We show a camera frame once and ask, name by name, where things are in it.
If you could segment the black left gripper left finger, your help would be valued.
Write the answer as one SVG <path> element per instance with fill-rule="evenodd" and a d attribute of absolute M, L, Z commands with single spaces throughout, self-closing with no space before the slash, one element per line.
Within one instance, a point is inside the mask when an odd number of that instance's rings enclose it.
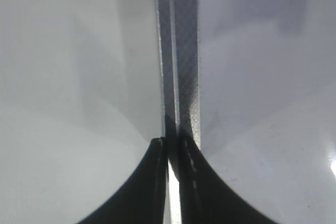
<path fill-rule="evenodd" d="M 167 162 L 166 138 L 152 139 L 128 180 L 80 223 L 163 223 Z"/>

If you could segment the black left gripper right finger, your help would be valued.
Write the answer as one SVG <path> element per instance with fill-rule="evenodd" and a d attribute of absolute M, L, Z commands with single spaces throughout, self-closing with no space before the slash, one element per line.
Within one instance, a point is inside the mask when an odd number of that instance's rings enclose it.
<path fill-rule="evenodd" d="M 265 223 L 265 216 L 222 181 L 183 130 L 177 156 L 182 223 Z"/>

